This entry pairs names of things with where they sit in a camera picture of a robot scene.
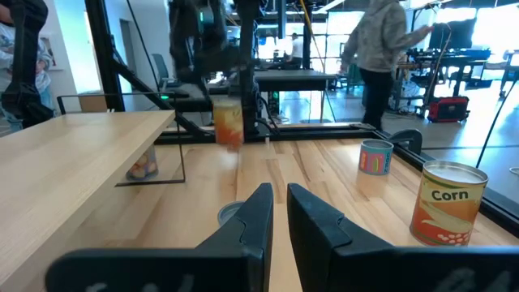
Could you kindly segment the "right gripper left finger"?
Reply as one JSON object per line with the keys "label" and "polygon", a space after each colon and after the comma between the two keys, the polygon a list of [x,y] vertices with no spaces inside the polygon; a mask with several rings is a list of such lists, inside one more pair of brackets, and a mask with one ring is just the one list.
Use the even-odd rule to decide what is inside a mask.
{"label": "right gripper left finger", "polygon": [[265,292],[273,236],[273,189],[260,184],[195,248],[71,251],[45,274],[47,292]]}

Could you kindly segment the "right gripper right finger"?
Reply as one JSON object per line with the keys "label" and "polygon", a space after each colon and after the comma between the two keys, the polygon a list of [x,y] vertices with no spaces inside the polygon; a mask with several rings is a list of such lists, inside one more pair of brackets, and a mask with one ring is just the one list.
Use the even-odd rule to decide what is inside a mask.
{"label": "right gripper right finger", "polygon": [[303,292],[519,292],[519,247],[396,247],[297,183],[287,214]]}

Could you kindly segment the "orange label tin can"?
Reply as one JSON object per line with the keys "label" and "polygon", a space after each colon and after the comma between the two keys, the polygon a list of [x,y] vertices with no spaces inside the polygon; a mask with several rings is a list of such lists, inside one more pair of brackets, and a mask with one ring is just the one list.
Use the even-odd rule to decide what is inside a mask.
{"label": "orange label tin can", "polygon": [[216,142],[225,145],[230,151],[238,151],[244,141],[241,101],[224,97],[212,102]]}

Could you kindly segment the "wooden shelf with black legs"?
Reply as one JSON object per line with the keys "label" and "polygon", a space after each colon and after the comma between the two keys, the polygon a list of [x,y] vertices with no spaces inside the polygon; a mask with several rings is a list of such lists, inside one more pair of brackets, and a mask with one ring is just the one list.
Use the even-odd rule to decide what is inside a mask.
{"label": "wooden shelf with black legs", "polygon": [[38,291],[173,110],[65,114],[0,138],[0,292]]}

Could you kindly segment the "small blue label can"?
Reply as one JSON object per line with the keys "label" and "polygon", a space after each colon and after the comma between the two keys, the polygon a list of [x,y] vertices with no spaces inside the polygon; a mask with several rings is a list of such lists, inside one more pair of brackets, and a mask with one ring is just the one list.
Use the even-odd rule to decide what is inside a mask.
{"label": "small blue label can", "polygon": [[364,140],[361,143],[358,169],[370,175],[389,174],[393,149],[394,145],[385,140]]}

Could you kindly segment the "corn label tin can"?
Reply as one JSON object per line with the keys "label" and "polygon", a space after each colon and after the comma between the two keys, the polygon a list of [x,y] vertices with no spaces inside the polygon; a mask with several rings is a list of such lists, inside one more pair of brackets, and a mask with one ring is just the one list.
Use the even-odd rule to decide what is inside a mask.
{"label": "corn label tin can", "polygon": [[470,165],[428,161],[423,165],[410,233],[428,246],[466,246],[488,176]]}

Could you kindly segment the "peach pattern tin can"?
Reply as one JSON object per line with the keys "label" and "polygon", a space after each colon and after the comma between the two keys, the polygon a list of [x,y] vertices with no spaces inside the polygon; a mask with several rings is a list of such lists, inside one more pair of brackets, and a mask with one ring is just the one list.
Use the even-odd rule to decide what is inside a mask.
{"label": "peach pattern tin can", "polygon": [[155,147],[152,144],[127,171],[126,179],[132,182],[149,180],[159,173]]}

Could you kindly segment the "black workbench table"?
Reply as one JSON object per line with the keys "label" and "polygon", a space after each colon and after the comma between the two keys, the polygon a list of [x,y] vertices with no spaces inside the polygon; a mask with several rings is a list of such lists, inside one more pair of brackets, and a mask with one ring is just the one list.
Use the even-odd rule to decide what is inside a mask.
{"label": "black workbench table", "polygon": [[335,79],[335,75],[314,70],[266,70],[255,72],[255,80],[259,85],[260,92],[321,92],[320,123],[324,120],[326,91],[328,90],[329,83]]}

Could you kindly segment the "red equipment case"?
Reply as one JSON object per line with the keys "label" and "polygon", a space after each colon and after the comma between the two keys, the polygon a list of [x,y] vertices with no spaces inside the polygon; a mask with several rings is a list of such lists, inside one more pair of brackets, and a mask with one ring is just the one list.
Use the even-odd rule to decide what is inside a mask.
{"label": "red equipment case", "polygon": [[430,122],[461,122],[468,117],[468,97],[435,97],[429,104]]}

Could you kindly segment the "grey office chair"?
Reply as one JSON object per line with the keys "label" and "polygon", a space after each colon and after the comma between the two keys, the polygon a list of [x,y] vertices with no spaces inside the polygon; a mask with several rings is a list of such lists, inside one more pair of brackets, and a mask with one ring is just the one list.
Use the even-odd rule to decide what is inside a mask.
{"label": "grey office chair", "polygon": [[172,92],[178,86],[176,79],[169,75],[161,54],[152,54],[152,56],[157,67],[158,88],[162,92]]}

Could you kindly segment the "person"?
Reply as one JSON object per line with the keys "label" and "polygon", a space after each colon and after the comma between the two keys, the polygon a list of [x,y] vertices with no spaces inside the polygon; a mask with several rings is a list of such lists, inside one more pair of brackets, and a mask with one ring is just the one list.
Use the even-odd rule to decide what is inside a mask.
{"label": "person", "polygon": [[295,32],[291,35],[291,37],[292,50],[290,55],[290,64],[292,67],[299,69],[302,65],[303,40]]}
{"label": "person", "polygon": [[[9,11],[3,7],[0,8],[0,110],[8,122],[11,132],[22,131],[27,128],[22,125],[19,119],[2,107],[2,94],[11,82],[14,45],[15,27],[9,16]],[[39,33],[35,85],[40,94],[41,104],[51,109],[55,116],[54,102],[49,92],[51,79],[48,70],[51,62],[52,58]]]}
{"label": "person", "polygon": [[382,117],[392,92],[392,69],[401,52],[417,45],[432,26],[408,32],[405,9],[399,0],[370,0],[341,55],[341,69],[351,63],[359,69],[366,93],[362,122],[382,129]]}

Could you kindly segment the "black equipment workbench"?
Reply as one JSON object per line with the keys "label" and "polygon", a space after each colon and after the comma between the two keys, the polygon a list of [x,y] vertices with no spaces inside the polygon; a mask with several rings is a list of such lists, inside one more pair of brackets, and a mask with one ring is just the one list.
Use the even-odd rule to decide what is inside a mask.
{"label": "black equipment workbench", "polygon": [[422,82],[426,89],[424,100],[435,96],[435,86],[441,81],[454,81],[453,97],[459,95],[462,82],[469,82],[475,67],[484,66],[491,56],[489,49],[458,49],[441,53],[437,49],[409,49],[408,57],[418,64],[419,69],[429,69]]}

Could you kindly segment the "black monitor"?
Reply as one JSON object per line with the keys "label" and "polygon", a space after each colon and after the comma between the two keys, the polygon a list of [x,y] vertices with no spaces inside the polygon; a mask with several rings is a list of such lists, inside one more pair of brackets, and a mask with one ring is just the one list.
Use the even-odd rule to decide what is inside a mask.
{"label": "black monitor", "polygon": [[429,49],[470,49],[476,19],[434,24]]}

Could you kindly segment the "black frame clamp bracket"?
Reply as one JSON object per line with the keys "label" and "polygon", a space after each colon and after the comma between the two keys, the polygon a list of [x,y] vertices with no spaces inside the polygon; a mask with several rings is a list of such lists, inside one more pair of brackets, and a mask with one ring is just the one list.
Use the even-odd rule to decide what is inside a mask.
{"label": "black frame clamp bracket", "polygon": [[398,131],[388,137],[391,143],[408,143],[408,149],[420,155],[422,151],[422,133],[417,129]]}

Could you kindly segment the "black metal rig frame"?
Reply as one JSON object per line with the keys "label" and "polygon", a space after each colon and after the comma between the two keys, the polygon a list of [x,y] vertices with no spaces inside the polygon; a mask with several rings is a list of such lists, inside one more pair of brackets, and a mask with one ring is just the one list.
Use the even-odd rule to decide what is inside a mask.
{"label": "black metal rig frame", "polygon": [[[97,56],[97,64],[101,69],[101,82],[104,97],[109,109],[122,112],[125,109],[123,92],[120,81],[125,79],[138,93],[146,96],[155,106],[161,110],[174,110],[175,122],[178,130],[173,134],[161,134],[158,138],[160,144],[203,144],[213,143],[216,140],[214,130],[204,130],[184,117],[186,112],[196,110],[213,110],[213,102],[208,95],[208,89],[204,83],[198,86],[202,93],[199,101],[192,103],[166,100],[166,92],[157,92],[139,79],[133,71],[120,58],[114,44],[114,39],[109,28],[109,20],[106,12],[105,0],[84,0],[88,19],[90,21],[94,48]],[[256,21],[264,15],[267,0],[234,0],[238,8],[238,16],[242,25],[242,33],[239,48],[239,63],[226,71],[236,73],[228,87],[230,97],[238,98],[242,103],[242,117],[244,141],[247,143],[259,142],[264,138],[273,141],[289,140],[331,140],[353,138],[380,138],[388,141],[389,133],[378,131],[367,124],[350,124],[349,126],[302,126],[279,128],[272,118],[262,118],[261,111],[268,107],[265,99],[260,95],[259,85],[255,80],[255,64],[258,62],[253,57],[255,48]],[[417,155],[408,149],[408,143],[394,143],[395,153],[418,170],[431,158],[421,152]]]}

